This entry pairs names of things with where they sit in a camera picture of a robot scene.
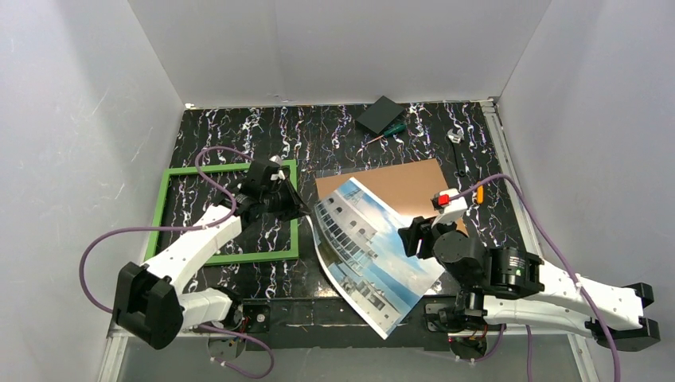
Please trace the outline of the building photo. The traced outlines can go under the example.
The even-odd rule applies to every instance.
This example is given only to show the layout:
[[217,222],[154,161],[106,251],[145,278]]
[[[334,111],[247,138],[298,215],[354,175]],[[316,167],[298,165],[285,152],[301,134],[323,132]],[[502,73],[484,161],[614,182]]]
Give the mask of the building photo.
[[432,259],[406,256],[398,231],[411,221],[353,177],[319,200],[308,221],[326,277],[382,339],[444,272]]

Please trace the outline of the orange handled screwdriver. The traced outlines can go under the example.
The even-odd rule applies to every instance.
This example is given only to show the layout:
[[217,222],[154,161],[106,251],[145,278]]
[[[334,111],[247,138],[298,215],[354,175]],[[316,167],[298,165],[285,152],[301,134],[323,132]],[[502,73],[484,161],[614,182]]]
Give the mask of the orange handled screwdriver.
[[476,197],[475,197],[476,203],[480,205],[480,204],[482,204],[482,203],[484,202],[484,199],[485,199],[485,190],[484,190],[484,186],[483,186],[483,185],[480,185],[480,186],[477,188],[477,191],[476,191]]

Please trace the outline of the green picture frame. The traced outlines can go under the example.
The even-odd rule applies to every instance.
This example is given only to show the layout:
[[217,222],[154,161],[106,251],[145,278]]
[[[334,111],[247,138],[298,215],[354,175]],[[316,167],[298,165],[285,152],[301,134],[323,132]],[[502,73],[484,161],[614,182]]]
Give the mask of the green picture frame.
[[[227,173],[233,171],[245,171],[249,168],[248,163],[232,163],[221,165],[203,166],[204,173]],[[164,212],[166,209],[167,193],[170,186],[170,179],[173,176],[186,176],[198,174],[197,168],[180,167],[169,168],[162,174],[160,182],[158,199],[155,203],[154,217],[152,220],[153,226],[159,226],[162,223]],[[293,260],[299,257],[299,237],[298,237],[298,220],[290,222],[290,248],[285,251],[265,251],[256,253],[242,253],[242,254],[225,254],[213,255],[205,265],[211,266],[225,266],[236,263],[262,263],[271,261]]]

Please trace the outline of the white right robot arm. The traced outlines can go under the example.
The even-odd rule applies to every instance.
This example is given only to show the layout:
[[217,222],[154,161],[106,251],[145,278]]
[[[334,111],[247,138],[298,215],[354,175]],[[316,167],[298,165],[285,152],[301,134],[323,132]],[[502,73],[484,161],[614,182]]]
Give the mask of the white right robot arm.
[[398,235],[408,257],[434,259],[458,284],[451,306],[427,309],[431,332],[459,333],[497,325],[530,325],[588,337],[602,347],[638,352],[661,340],[645,316],[651,285],[608,286],[517,248],[488,248],[454,225],[416,217]]

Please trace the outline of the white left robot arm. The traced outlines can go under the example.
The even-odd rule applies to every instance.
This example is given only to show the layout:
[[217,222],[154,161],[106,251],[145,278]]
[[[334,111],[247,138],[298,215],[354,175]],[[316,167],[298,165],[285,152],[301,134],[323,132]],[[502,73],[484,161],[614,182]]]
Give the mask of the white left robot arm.
[[186,293],[188,281],[226,243],[262,217],[289,221],[310,210],[280,157],[255,159],[232,195],[212,203],[201,219],[168,248],[119,272],[112,317],[154,349],[164,349],[184,329],[208,322],[238,325],[240,298],[223,287]]

